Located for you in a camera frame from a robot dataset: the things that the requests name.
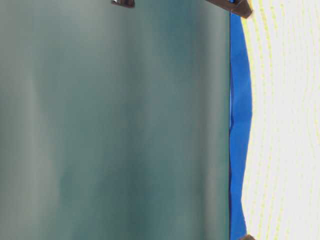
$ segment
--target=teal surface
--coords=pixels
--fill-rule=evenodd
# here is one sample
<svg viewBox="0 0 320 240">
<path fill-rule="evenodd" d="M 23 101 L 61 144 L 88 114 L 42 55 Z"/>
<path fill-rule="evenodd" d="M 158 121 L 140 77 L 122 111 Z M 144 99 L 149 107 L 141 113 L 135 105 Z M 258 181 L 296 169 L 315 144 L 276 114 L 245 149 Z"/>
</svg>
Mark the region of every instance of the teal surface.
<svg viewBox="0 0 320 240">
<path fill-rule="evenodd" d="M 227 240 L 229 14 L 0 0 L 0 239 Z"/>
</svg>

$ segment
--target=green board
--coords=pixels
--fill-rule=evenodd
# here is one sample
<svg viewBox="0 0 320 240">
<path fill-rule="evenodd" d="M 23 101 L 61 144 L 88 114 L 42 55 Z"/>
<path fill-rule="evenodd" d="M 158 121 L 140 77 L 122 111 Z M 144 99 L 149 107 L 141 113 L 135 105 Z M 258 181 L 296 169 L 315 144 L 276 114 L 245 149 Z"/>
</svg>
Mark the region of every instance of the green board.
<svg viewBox="0 0 320 240">
<path fill-rule="evenodd" d="M 227 240 L 229 14 L 0 0 L 0 239 Z"/>
</svg>

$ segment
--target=blue tape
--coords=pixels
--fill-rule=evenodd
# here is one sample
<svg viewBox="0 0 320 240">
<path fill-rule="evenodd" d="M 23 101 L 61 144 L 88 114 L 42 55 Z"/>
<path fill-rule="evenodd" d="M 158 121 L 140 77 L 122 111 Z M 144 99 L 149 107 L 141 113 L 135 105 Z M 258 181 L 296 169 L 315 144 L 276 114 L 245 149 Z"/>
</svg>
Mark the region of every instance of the blue tape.
<svg viewBox="0 0 320 240">
<path fill-rule="evenodd" d="M 252 91 L 248 53 L 241 18 L 230 14 L 230 240 L 247 233 L 241 204 L 249 134 Z"/>
</svg>

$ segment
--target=green panel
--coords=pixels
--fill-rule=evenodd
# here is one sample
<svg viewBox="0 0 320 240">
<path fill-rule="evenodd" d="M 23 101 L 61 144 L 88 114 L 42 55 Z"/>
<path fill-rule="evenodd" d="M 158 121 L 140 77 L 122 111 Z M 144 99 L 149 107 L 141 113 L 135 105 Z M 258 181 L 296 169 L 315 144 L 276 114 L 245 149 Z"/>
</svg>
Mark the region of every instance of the green panel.
<svg viewBox="0 0 320 240">
<path fill-rule="evenodd" d="M 229 14 L 0 0 L 0 239 L 227 240 Z"/>
</svg>

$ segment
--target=blue strip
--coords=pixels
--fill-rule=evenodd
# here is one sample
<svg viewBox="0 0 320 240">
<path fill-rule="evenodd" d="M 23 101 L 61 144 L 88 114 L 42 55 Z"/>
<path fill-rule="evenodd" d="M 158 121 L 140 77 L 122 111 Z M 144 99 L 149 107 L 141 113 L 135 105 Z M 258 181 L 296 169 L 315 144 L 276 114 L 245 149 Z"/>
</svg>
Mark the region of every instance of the blue strip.
<svg viewBox="0 0 320 240">
<path fill-rule="evenodd" d="M 230 15 L 230 240 L 247 233 L 241 205 L 252 118 L 250 67 L 241 18 Z"/>
</svg>

